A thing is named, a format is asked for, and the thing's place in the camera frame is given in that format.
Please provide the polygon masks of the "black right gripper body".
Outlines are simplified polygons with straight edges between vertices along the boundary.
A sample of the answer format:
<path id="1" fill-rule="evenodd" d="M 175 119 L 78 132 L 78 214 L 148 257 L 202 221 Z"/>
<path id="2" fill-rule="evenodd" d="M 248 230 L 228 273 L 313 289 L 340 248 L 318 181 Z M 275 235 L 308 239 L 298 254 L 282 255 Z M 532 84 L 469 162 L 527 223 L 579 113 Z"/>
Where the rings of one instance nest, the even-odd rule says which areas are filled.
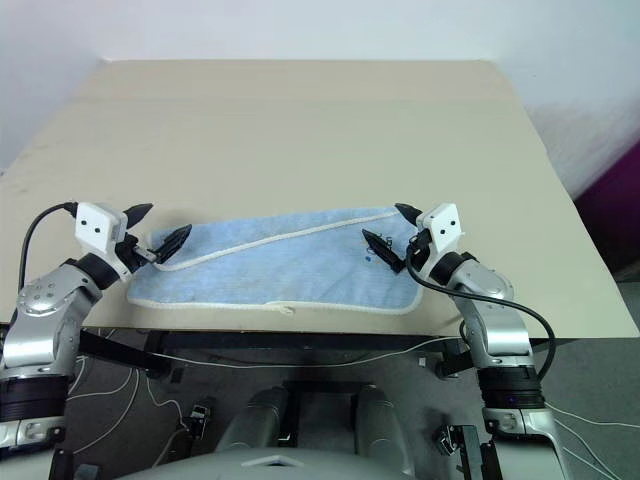
<path id="1" fill-rule="evenodd" d="M 414 271 L 421 271 L 431 255 L 432 236 L 428 229 L 423 229 L 409 240 L 405 260 Z"/>

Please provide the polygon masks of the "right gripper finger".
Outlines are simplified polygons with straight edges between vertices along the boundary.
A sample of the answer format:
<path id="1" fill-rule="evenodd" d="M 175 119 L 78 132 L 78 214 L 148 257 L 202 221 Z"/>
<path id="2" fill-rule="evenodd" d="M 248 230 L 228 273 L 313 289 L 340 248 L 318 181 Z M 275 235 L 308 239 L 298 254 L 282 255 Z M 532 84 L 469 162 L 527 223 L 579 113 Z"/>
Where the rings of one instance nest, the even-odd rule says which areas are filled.
<path id="1" fill-rule="evenodd" d="M 395 203 L 394 207 L 402 215 L 402 217 L 414 227 L 418 228 L 418 219 L 421 216 L 421 211 L 409 204 Z"/>
<path id="2" fill-rule="evenodd" d="M 400 273 L 403 270 L 403 260 L 396 255 L 392 248 L 379 235 L 366 230 L 361 230 L 368 247 L 378 256 L 394 273 Z"/>

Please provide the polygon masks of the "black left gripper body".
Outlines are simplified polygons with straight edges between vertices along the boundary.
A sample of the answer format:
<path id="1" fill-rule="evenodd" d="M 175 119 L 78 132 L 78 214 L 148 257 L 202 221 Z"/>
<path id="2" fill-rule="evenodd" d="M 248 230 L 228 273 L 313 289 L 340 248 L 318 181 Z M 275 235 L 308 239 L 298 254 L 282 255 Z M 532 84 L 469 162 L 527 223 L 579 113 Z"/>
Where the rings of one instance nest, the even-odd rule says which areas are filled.
<path id="1" fill-rule="evenodd" d="M 125 233 L 121 240 L 115 242 L 114 253 L 114 270 L 117 273 L 135 273 L 158 259 L 153 251 L 144 245 L 140 246 L 139 239 L 129 233 Z"/>

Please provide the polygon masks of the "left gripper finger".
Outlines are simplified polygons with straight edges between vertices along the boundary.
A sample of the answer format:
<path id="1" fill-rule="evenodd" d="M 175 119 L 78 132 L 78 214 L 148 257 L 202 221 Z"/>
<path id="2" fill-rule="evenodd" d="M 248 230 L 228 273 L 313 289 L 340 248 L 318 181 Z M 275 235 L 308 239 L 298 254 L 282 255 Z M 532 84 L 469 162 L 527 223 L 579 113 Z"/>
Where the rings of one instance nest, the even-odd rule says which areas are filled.
<path id="1" fill-rule="evenodd" d="M 187 224 L 172 231 L 157 247 L 150 249 L 149 252 L 153 255 L 153 263 L 164 264 L 175 253 L 177 253 L 186 240 L 188 239 L 192 230 L 192 225 Z"/>
<path id="2" fill-rule="evenodd" d="M 126 230 L 129 231 L 138 223 L 140 223 L 152 208 L 152 203 L 142 203 L 133 205 L 126 209 L 124 211 L 124 215 L 126 216 L 127 220 Z"/>

